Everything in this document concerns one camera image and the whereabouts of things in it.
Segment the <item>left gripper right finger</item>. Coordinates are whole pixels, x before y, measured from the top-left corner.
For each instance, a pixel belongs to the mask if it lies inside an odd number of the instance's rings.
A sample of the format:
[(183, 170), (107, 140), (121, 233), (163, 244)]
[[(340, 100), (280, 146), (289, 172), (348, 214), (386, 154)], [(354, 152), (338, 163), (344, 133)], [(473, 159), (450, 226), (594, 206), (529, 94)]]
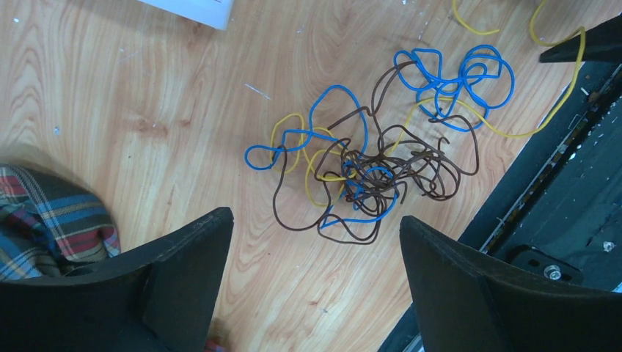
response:
[(400, 247), (426, 351), (619, 351), (621, 295), (556, 282), (405, 216)]

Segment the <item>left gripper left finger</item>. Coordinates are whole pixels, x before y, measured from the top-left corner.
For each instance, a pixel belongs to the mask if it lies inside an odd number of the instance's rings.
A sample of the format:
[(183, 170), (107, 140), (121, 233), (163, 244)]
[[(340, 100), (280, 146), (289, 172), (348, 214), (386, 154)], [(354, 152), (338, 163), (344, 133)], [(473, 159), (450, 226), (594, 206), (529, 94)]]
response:
[(1, 284), (3, 351), (202, 351), (233, 213), (186, 226), (62, 277)]

